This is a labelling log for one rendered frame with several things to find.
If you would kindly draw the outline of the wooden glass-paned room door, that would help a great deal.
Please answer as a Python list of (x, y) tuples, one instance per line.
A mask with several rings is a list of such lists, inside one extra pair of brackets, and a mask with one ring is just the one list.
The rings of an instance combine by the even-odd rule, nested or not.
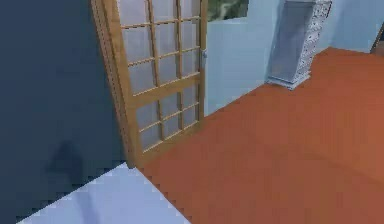
[(90, 0), (125, 162), (140, 168), (204, 119), (208, 0)]

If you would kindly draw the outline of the window with green view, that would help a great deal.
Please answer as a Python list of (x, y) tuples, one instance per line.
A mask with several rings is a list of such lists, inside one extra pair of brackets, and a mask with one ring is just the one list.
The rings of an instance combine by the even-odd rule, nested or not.
[(247, 16), (249, 0), (208, 0), (208, 21), (221, 21)]

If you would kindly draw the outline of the dark brown furniture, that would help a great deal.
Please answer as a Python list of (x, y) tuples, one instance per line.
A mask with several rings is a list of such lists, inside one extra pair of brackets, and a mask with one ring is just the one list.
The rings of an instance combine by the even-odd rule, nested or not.
[(370, 53), (384, 57), (384, 22), (378, 31), (376, 39), (370, 49)]

